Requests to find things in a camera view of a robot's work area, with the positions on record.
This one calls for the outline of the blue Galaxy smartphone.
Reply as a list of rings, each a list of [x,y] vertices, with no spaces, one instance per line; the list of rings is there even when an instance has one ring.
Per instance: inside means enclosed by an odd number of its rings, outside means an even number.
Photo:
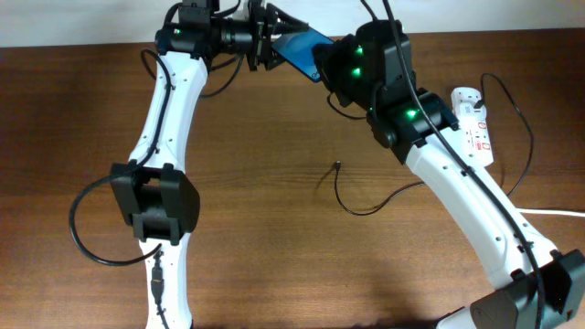
[[[331,45],[334,41],[320,32],[309,28],[307,31],[281,35],[272,42],[271,49],[314,83],[321,81],[314,64],[313,48]]]

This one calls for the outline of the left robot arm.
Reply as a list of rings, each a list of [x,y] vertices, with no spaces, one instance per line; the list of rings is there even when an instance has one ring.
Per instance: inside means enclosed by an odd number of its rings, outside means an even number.
[[[169,8],[155,34],[155,87],[141,138],[127,163],[112,166],[114,196],[143,253],[149,328],[194,325],[186,258],[200,196],[186,176],[186,144],[214,58],[233,54],[250,69],[272,69],[282,62],[272,38],[308,29],[273,4],[250,1],[247,11],[234,19],[217,1]]]

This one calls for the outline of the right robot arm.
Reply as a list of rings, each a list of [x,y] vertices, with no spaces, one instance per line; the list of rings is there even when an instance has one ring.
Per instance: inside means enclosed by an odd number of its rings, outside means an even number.
[[[375,139],[440,199],[493,286],[434,326],[555,328],[572,320],[584,297],[583,254],[560,252],[463,150],[448,105],[417,87],[409,42],[399,21],[375,20],[312,53],[325,87],[342,105],[362,107]]]

